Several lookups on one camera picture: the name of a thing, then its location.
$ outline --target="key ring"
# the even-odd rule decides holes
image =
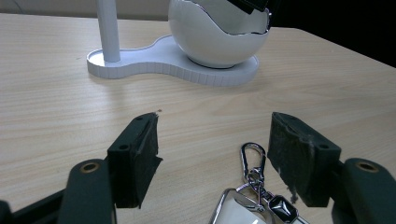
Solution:
[[[260,166],[248,167],[247,149],[260,153]],[[264,188],[265,150],[256,143],[245,143],[241,147],[243,178],[245,184],[237,189],[226,189],[215,209],[210,224],[307,224],[298,215],[297,209],[281,195],[274,195]],[[257,201],[248,198],[241,191],[250,187],[257,194]],[[265,222],[251,213],[262,215]]]

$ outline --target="screw hole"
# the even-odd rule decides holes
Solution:
[[[99,169],[99,163],[97,162],[88,162],[81,166],[79,169],[83,174],[89,174]]]
[[[357,162],[356,166],[359,169],[361,169],[363,171],[366,171],[366,172],[370,172],[370,173],[377,173],[379,171],[378,168],[375,165],[373,165],[373,164],[371,164],[369,162],[365,162],[365,161]]]
[[[121,145],[121,146],[119,146],[119,149],[122,149],[122,150],[128,149],[128,148],[129,148],[128,145]]]

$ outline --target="wooden table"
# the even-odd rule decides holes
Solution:
[[[169,35],[167,22],[119,21],[122,48]],[[0,199],[16,211],[63,189],[80,161],[104,158],[131,119],[158,111],[163,158],[142,209],[119,223],[207,223],[224,189],[242,184],[239,148],[268,145],[271,114],[302,119],[396,176],[396,69],[296,29],[272,28],[248,84],[214,88],[147,74],[106,80],[86,55],[95,19],[0,14]],[[289,198],[270,163],[266,187]],[[331,207],[296,207],[332,223]]]

